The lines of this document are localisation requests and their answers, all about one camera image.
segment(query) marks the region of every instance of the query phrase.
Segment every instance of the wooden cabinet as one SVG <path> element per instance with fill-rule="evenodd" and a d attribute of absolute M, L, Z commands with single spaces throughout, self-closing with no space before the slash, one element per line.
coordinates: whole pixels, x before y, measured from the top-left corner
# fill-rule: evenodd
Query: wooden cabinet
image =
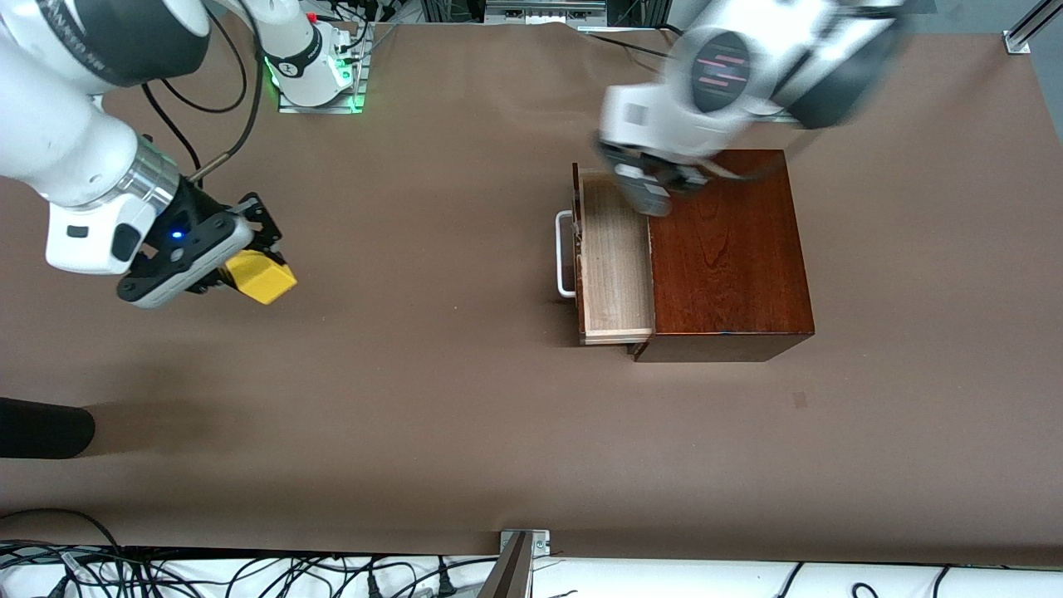
<path fill-rule="evenodd" d="M 781 158 L 733 150 L 743 173 Z M 784 161 L 754 182 L 712 181 L 664 218 L 631 210 L 611 176 L 574 166 L 576 305 L 585 345 L 640 362 L 760 362 L 814 334 Z"/>

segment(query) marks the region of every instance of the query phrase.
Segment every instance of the yellow block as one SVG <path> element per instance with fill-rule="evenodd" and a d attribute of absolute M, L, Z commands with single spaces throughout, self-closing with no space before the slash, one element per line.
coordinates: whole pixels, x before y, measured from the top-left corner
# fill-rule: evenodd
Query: yellow block
<path fill-rule="evenodd" d="M 244 249 L 225 261 L 237 290 L 269 306 L 289 288 L 296 286 L 291 268 L 282 266 L 259 251 Z"/>

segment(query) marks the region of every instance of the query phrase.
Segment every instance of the brown tabletop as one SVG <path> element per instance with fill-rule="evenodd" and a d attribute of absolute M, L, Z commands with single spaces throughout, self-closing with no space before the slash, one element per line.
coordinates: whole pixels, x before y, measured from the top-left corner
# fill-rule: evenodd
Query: brown tabletop
<path fill-rule="evenodd" d="M 300 281 L 271 307 L 123 305 L 48 267 L 46 203 L 0 184 L 0 394 L 100 425 L 91 457 L 0 463 L 4 510 L 126 544 L 458 553 L 541 527 L 570 556 L 1063 563 L 1063 150 L 1028 57 L 914 38 L 789 156 L 816 336 L 681 365 L 577 347 L 554 289 L 604 89 L 649 73 L 562 25 L 404 27 L 373 57 L 365 114 L 265 109 L 207 177 L 285 232 Z M 175 85 L 223 103 L 234 70 L 216 39 Z M 164 103 L 204 156 L 242 126 Z M 106 105 L 187 169 L 138 90 Z"/>

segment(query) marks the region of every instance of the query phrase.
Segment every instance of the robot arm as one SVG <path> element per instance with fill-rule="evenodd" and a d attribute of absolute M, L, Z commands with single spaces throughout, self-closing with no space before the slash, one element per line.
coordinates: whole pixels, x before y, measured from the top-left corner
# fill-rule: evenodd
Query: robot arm
<path fill-rule="evenodd" d="M 760 115 L 840 122 L 898 51 L 905 1 L 710 2 L 656 82 L 606 91 L 598 149 L 632 207 L 667 215 L 672 190 L 704 184 L 697 166 Z"/>
<path fill-rule="evenodd" d="M 324 103 L 351 84 L 340 70 L 350 34 L 311 23 L 298 0 L 224 3 L 254 19 L 292 102 Z M 200 0 L 0 0 L 0 175 L 50 202 L 49 263 L 130 270 L 119 295 L 139 307 L 231 283 L 223 266 L 248 247 L 286 268 L 257 198 L 235 208 L 216 202 L 99 103 L 116 87 L 195 71 L 208 34 Z"/>

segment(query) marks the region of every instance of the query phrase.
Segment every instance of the gray floor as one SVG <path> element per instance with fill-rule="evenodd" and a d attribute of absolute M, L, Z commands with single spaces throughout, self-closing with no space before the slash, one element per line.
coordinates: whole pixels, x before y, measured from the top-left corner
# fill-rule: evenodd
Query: gray floor
<path fill-rule="evenodd" d="M 1000 33 L 1011 28 L 1037 0 L 910 0 L 917 13 L 913 25 L 919 33 Z M 708 0 L 673 0 L 669 22 L 686 27 Z M 1049 23 L 1031 44 L 1033 65 L 1063 139 L 1063 18 Z"/>

